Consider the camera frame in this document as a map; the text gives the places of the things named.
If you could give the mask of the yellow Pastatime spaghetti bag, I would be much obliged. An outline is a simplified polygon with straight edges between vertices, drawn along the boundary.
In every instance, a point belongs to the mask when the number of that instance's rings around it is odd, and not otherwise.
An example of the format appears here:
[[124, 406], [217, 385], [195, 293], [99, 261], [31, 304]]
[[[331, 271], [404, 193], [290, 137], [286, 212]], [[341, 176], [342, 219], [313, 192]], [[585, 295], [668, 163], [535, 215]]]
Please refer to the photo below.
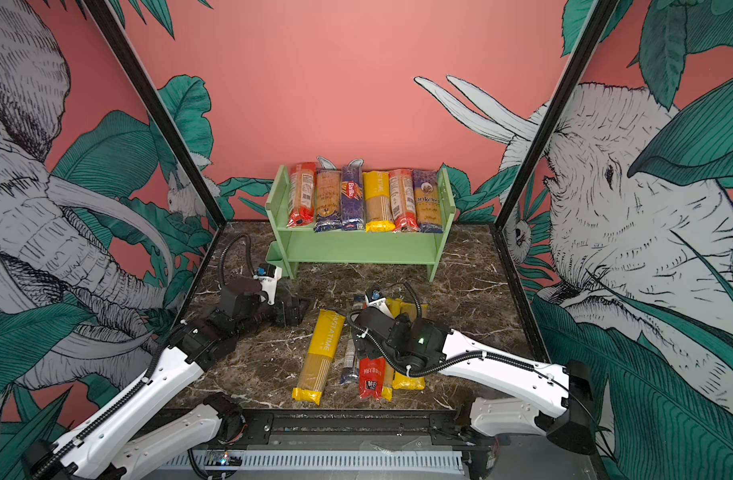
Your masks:
[[390, 177], [388, 172], [370, 171], [362, 174], [366, 232], [391, 232], [396, 228], [391, 209]]

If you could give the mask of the blue Barilla spaghetti bag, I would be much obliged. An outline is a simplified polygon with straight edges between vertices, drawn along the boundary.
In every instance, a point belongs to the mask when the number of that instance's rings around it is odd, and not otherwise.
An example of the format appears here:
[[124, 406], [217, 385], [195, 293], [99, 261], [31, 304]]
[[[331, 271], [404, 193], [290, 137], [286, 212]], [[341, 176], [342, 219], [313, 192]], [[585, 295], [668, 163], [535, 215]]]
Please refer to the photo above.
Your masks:
[[340, 180], [340, 221], [342, 230], [364, 230], [364, 160], [355, 159], [342, 168]]

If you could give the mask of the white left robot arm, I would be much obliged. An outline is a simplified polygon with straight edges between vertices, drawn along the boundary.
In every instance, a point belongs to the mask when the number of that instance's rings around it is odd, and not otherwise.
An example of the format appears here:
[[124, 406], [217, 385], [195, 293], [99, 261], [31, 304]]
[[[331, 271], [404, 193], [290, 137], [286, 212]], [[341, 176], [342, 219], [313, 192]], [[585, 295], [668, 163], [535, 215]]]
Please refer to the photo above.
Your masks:
[[53, 442], [34, 442], [22, 456], [28, 479], [132, 479], [166, 463], [179, 449], [244, 434], [242, 408], [224, 394], [169, 426], [158, 428], [136, 451], [136, 434], [186, 386], [236, 350], [238, 342], [266, 325], [296, 327], [312, 302], [278, 293], [278, 278], [240, 278], [200, 318], [182, 320], [166, 336], [143, 374], [89, 420]]

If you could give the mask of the Ankara spaghetti bag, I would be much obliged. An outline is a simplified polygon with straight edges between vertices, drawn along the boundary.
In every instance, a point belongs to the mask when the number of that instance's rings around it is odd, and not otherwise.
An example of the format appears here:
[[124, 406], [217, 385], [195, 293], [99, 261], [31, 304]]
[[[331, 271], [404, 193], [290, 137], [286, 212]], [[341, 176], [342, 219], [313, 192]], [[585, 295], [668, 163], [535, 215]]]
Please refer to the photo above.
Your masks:
[[414, 170], [412, 174], [420, 232], [441, 234], [443, 226], [437, 174], [429, 170]]

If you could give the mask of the blue yellow spaghetti bag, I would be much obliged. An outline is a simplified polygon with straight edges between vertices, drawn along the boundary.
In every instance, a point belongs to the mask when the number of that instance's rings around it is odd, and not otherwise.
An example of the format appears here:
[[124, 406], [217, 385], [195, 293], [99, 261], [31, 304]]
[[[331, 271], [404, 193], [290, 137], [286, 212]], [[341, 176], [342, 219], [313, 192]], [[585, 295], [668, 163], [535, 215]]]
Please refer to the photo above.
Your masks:
[[330, 160], [319, 157], [316, 170], [316, 200], [314, 200], [314, 232], [340, 230], [340, 188], [342, 173]]

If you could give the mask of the red spaghetti bag white label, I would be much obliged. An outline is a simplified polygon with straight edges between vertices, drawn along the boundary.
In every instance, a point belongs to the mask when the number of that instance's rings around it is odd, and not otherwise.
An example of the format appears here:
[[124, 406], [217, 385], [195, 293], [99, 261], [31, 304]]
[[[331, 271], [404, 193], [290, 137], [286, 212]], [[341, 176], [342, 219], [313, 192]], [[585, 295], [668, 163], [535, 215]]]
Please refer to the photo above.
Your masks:
[[419, 232], [412, 171], [410, 169], [392, 170], [389, 172], [389, 182], [395, 230]]

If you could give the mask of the red yellow spaghetti bag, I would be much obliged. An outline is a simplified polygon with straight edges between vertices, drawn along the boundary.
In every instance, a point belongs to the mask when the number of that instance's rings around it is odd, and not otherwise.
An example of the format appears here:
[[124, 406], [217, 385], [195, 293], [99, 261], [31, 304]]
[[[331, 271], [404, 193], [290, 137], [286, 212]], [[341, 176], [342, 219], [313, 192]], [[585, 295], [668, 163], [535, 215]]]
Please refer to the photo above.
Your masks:
[[358, 364], [358, 394], [360, 398], [380, 399], [385, 379], [386, 361], [384, 358], [364, 358]]

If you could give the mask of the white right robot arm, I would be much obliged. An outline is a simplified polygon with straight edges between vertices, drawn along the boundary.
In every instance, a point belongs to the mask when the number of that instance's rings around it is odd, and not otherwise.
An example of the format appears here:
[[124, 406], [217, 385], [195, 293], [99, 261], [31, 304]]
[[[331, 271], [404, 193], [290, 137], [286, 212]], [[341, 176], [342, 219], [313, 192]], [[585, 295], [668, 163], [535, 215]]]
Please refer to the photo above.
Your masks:
[[470, 426], [478, 434], [538, 435], [576, 454], [596, 453], [598, 422], [584, 363], [522, 358], [443, 324], [404, 315], [392, 318], [375, 306], [352, 312], [346, 322], [366, 357], [383, 358], [406, 378], [441, 374], [502, 392], [501, 399], [478, 399], [471, 406]]

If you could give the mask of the red white-label spaghetti bag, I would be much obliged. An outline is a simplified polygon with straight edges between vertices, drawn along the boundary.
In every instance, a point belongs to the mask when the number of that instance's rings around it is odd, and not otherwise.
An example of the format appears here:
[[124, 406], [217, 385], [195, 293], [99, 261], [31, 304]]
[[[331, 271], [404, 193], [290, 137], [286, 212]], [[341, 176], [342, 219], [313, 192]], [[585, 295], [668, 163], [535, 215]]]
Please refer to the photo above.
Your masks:
[[311, 224], [314, 221], [314, 186], [316, 185], [316, 164], [302, 162], [290, 170], [290, 191], [288, 192], [288, 227]]

